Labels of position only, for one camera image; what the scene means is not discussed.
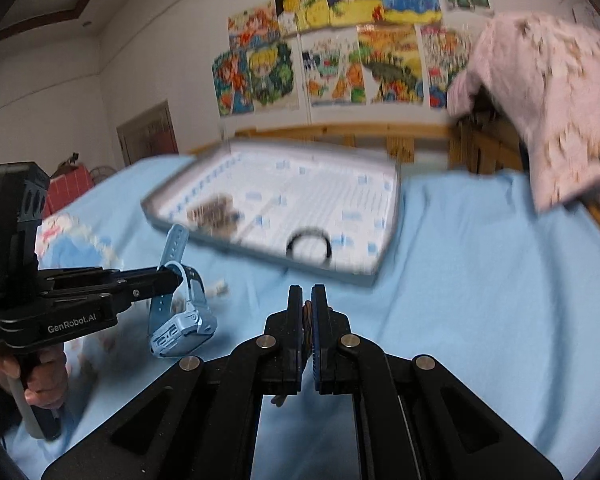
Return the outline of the person's left hand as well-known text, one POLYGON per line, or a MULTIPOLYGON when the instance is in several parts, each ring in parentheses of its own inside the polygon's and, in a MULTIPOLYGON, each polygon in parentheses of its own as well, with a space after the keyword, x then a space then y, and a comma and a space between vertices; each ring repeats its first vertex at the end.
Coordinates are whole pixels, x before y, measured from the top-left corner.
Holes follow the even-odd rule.
MULTIPOLYGON (((27 404, 57 410, 65 403, 68 392, 67 357, 63 344, 54 344, 40 350, 40 364, 27 378, 24 398, 27 404)), ((0 387, 10 393, 9 381, 18 380, 20 367, 16 359, 0 346, 0 387)))

